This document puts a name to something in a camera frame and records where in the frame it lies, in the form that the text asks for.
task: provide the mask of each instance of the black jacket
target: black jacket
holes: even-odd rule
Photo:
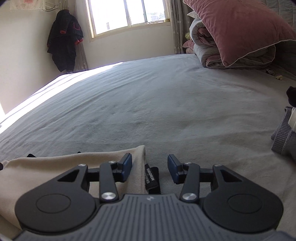
[[[82,42],[82,38],[83,33],[77,19],[67,9],[59,11],[49,33],[47,52],[52,54],[52,59],[61,72],[65,69],[74,70],[75,45]]]

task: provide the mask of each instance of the window sill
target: window sill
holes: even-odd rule
[[[105,38],[111,35],[115,35],[115,34],[119,34],[119,33],[123,33],[123,32],[128,32],[128,31],[132,31],[132,30],[137,30],[137,29],[144,29],[144,28],[150,28],[150,27],[160,27],[160,26],[170,26],[170,22],[162,22],[162,23],[152,23],[152,24],[147,24],[147,23],[139,23],[139,24],[135,24],[132,25],[131,27],[123,27],[123,28],[117,28],[114,30],[110,30],[101,34],[97,34],[94,38],[90,38],[90,42],[93,42],[97,39],[101,39],[101,38]]]

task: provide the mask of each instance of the window pane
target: window pane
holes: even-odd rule
[[[126,0],[131,24],[144,23],[144,11],[141,0]]]
[[[123,0],[91,0],[96,34],[126,27],[126,11]]]
[[[163,0],[144,0],[147,21],[165,20]]]

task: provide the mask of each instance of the white wall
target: white wall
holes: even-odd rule
[[[0,7],[0,104],[5,113],[60,75],[47,53],[56,11],[10,11]]]
[[[76,0],[77,19],[84,34],[83,47],[90,69],[122,61],[174,54],[172,28],[153,25],[89,41],[85,0]]]

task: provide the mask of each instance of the poster on wall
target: poster on wall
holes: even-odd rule
[[[10,10],[45,10],[45,0],[10,0]]]

